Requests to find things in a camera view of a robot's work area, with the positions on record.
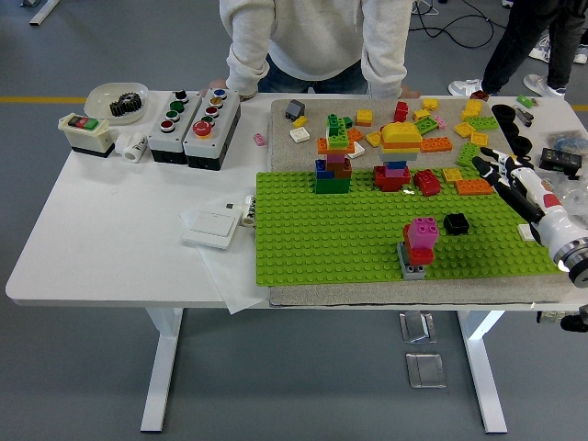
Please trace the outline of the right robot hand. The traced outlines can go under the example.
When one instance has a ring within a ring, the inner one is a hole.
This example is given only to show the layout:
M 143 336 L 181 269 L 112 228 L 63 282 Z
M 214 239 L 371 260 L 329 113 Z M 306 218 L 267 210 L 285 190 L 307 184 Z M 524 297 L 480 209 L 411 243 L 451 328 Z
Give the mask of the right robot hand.
M 550 256 L 565 254 L 587 244 L 587 231 L 569 217 L 548 184 L 532 165 L 490 148 L 481 148 L 472 164 L 481 178 L 533 229 L 538 243 L 548 248 Z

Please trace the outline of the person's right hand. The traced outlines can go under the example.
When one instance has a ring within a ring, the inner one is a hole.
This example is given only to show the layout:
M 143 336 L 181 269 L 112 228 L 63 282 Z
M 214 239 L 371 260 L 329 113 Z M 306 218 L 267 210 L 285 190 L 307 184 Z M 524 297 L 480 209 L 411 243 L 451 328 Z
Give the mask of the person's right hand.
M 199 94 L 201 96 L 204 96 L 204 95 L 206 95 L 208 93 L 208 91 L 210 89 L 229 89 L 229 87 L 227 86 L 226 80 L 224 78 L 218 78 L 218 79 L 215 79 L 215 80 L 211 81 L 206 87 L 202 88 L 199 91 Z M 256 95 L 257 95 L 256 92 L 253 92 L 250 95 L 240 95 L 240 100 L 241 101 L 246 101 L 246 100 L 252 99 Z

